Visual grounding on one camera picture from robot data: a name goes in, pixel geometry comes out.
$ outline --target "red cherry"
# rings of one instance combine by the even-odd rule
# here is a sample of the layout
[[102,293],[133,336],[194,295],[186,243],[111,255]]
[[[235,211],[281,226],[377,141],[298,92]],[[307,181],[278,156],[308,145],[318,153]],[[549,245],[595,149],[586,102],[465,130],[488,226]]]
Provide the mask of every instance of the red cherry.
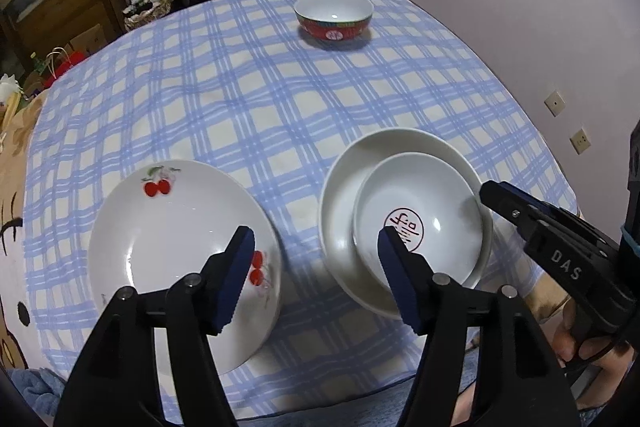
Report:
[[171,191],[171,183],[168,180],[160,180],[158,182],[158,190],[162,192],[162,194],[168,194]]
[[262,272],[260,270],[252,270],[249,274],[249,282],[254,286],[260,286],[262,281],[264,281],[264,275],[262,275]]
[[154,182],[145,183],[145,194],[153,198],[158,193],[158,186]]
[[262,252],[260,250],[256,250],[254,252],[254,258],[251,260],[251,264],[254,266],[254,268],[262,268],[262,260]]

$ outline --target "blue cloth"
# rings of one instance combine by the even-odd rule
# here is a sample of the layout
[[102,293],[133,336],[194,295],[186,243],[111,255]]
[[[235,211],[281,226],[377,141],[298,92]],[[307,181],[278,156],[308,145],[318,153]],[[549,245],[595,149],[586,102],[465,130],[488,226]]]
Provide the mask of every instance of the blue cloth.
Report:
[[[478,373],[478,349],[465,355],[460,387],[462,393]],[[10,369],[7,372],[33,410],[40,415],[55,416],[65,382],[49,369]],[[331,407],[286,413],[278,416],[240,421],[241,427],[394,427],[409,396],[414,378]],[[601,409],[580,414],[586,427]]]
[[[459,393],[476,381],[478,348],[465,355]],[[395,427],[404,409],[414,378],[356,400],[280,416],[239,422],[241,427]],[[582,427],[594,420],[602,408],[580,413]]]
[[[58,373],[71,370],[98,317],[87,277],[98,210],[149,164],[195,159],[227,172],[282,240],[278,322],[248,362],[221,378],[238,417],[338,403],[415,373],[424,341],[363,309],[322,260],[322,184],[355,139],[420,128],[465,155],[482,180],[576,211],[524,111],[428,13],[408,0],[371,0],[365,35],[319,42],[300,31],[295,1],[181,10],[112,42],[49,90],[27,161],[24,263],[42,351]],[[529,293],[542,270],[522,245],[496,217],[483,288],[509,283]],[[164,397],[178,422],[170,388]]]
[[55,416],[65,381],[50,369],[7,369],[22,397],[39,415]]

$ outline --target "basket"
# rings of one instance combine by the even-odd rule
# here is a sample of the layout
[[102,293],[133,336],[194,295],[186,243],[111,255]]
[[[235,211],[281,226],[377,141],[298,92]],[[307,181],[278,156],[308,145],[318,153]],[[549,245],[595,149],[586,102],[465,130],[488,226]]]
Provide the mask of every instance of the basket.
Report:
[[149,24],[151,21],[161,19],[169,14],[171,11],[171,4],[173,2],[174,0],[161,0],[158,6],[148,10],[147,12],[133,17],[125,17],[124,27],[128,32],[130,32],[136,28],[141,28],[145,24]]

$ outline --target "white bowl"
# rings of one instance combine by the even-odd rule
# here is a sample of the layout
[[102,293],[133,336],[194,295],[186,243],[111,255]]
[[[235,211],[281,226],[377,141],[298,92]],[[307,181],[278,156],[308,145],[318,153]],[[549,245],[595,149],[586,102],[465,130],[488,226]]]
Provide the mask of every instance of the white bowl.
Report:
[[[482,182],[466,158],[444,140],[425,131],[391,127],[352,142],[325,178],[318,208],[324,263],[340,287],[358,304],[383,317],[400,320],[393,295],[372,276],[353,244],[353,209],[360,186],[382,161],[404,152],[422,152],[444,160],[458,171],[479,201]],[[465,281],[473,288],[491,254],[494,220],[486,206],[482,216],[482,250],[478,265]]]
[[301,26],[318,39],[341,41],[360,35],[373,17],[370,0],[298,0]]
[[356,251],[389,284],[378,257],[378,232],[395,227],[410,252],[434,272],[465,283],[482,248],[482,218],[465,179],[445,161],[406,152],[379,163],[361,185],[353,213]]

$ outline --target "hand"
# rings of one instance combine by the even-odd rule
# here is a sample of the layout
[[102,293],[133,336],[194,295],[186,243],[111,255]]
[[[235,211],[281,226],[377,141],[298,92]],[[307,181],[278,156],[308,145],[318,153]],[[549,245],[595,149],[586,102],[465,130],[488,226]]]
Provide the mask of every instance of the hand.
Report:
[[[574,357],[578,347],[576,340],[570,333],[574,320],[575,301],[571,299],[562,310],[562,322],[558,325],[551,341],[551,346],[563,367],[564,362],[569,362]],[[610,337],[588,339],[580,346],[578,356],[586,360],[601,349],[604,349],[610,341]],[[577,400],[578,409],[594,409],[607,403],[624,378],[633,355],[634,350],[631,349],[631,346],[624,344],[614,347],[602,358],[593,362],[594,365],[601,367],[602,370],[591,386]]]
[[471,416],[471,406],[474,402],[474,392],[476,391],[476,383],[472,383],[459,396],[456,401],[456,408],[453,410],[451,425],[458,425],[466,422]]

